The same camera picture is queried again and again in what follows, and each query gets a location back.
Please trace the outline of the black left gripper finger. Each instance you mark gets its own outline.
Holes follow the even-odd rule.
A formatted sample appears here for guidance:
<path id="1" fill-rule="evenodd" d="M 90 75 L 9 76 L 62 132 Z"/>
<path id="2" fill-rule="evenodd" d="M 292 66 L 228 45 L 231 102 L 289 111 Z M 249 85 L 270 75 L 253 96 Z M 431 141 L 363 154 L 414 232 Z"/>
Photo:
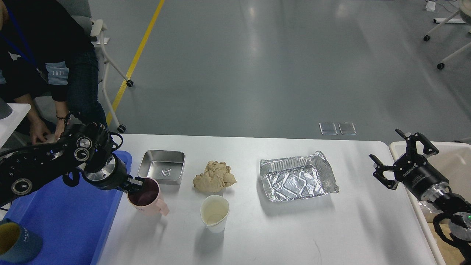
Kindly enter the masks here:
<path id="1" fill-rule="evenodd" d="M 125 180 L 121 184 L 121 189 L 125 193 L 133 194 L 133 193 L 136 193 L 136 192 L 140 192 L 143 189 L 144 184 L 145 184 L 145 178 L 141 178 L 141 177 L 131 178 L 131 177 L 129 177 L 127 180 Z"/>

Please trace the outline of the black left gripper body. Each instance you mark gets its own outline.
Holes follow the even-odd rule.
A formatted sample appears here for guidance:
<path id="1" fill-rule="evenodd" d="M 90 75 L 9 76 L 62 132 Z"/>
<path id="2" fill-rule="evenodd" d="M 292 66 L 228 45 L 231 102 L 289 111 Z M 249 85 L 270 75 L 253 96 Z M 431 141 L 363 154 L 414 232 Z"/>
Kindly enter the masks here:
<path id="1" fill-rule="evenodd" d="M 97 172 L 83 172 L 83 174 L 86 182 L 103 191 L 112 189 L 125 191 L 129 177 L 125 163 L 114 153 L 109 156 L 103 168 Z"/>

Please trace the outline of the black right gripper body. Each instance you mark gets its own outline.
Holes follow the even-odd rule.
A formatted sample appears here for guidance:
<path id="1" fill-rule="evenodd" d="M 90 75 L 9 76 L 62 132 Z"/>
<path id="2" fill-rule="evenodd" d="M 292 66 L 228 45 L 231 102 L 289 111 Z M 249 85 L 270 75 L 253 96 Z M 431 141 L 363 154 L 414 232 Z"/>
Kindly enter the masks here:
<path id="1" fill-rule="evenodd" d="M 394 163 L 395 179 L 419 201 L 434 201 L 448 192 L 449 180 L 421 154 L 403 154 Z"/>

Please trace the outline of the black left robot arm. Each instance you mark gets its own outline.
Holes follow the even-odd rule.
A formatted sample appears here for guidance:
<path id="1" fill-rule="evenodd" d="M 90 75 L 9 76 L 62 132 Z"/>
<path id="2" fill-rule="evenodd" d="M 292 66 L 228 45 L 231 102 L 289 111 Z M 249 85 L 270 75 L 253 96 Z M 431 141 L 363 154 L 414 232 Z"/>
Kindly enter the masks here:
<path id="1" fill-rule="evenodd" d="M 5 206 L 61 177 L 74 187 L 84 179 L 94 187 L 136 193 L 144 179 L 127 173 L 116 155 L 117 133 L 97 123 L 70 124 L 55 143 L 23 146 L 1 153 L 0 197 Z"/>

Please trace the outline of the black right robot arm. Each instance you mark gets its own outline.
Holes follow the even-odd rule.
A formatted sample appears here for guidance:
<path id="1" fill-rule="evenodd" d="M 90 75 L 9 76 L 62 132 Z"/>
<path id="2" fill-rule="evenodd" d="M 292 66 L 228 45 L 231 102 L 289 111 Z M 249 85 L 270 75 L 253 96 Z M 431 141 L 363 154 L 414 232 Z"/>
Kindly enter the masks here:
<path id="1" fill-rule="evenodd" d="M 439 238 L 457 248 L 470 264 L 470 203 L 453 193 L 449 180 L 429 163 L 428 158 L 439 150 L 423 134 L 395 132 L 406 141 L 406 152 L 392 166 L 384 165 L 375 155 L 373 176 L 386 188 L 395 190 L 402 183 L 419 201 L 431 203 L 439 213 L 433 218 Z"/>

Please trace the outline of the person's left hand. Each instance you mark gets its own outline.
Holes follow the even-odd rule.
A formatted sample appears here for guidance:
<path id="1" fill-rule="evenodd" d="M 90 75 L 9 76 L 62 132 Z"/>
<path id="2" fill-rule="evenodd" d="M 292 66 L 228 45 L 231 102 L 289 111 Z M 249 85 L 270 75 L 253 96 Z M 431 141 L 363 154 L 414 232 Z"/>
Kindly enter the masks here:
<path id="1" fill-rule="evenodd" d="M 57 124 L 56 124 L 56 128 L 55 128 L 55 131 L 54 131 L 54 138 L 56 140 L 58 140 L 60 138 L 61 134 L 64 132 L 65 127 L 68 124 L 68 121 L 69 121 L 69 119 L 67 119 L 66 117 L 57 116 Z"/>

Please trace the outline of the person's right hand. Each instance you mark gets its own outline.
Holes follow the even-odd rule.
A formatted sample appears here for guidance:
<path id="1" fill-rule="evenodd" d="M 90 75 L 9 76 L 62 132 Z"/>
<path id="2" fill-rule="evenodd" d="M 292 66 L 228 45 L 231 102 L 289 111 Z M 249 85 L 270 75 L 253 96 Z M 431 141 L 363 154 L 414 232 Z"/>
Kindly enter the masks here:
<path id="1" fill-rule="evenodd" d="M 47 141 L 46 136 L 52 134 L 42 120 L 34 120 L 30 125 L 30 138 L 33 145 Z"/>

